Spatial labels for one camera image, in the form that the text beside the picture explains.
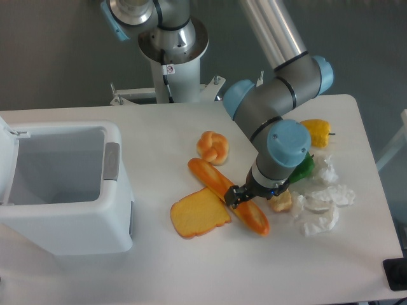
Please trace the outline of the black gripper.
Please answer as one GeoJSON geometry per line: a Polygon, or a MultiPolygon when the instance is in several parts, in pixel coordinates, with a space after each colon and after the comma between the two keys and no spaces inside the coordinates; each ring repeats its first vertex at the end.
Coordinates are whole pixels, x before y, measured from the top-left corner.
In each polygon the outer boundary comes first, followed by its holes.
{"type": "Polygon", "coordinates": [[[289,180],[286,179],[283,183],[278,183],[276,187],[264,187],[255,180],[250,180],[243,186],[233,185],[229,187],[224,194],[224,200],[232,209],[236,209],[243,202],[250,201],[255,197],[271,199],[273,196],[279,196],[289,187],[289,180]]]}

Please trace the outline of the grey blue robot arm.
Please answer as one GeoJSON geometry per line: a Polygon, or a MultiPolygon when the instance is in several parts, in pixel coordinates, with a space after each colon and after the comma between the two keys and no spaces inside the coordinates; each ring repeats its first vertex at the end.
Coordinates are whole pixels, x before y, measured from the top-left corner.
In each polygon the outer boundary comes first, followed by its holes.
{"type": "MultiPolygon", "coordinates": [[[[282,1],[241,5],[275,76],[263,85],[239,81],[223,97],[226,112],[258,152],[245,184],[221,193],[233,208],[288,188],[311,137],[303,125],[283,115],[325,92],[334,78],[324,58],[308,54],[282,1]]],[[[103,1],[100,7],[120,41],[138,41],[151,64],[158,103],[202,98],[200,58],[209,39],[204,25],[191,16],[188,1],[103,1]]]]}

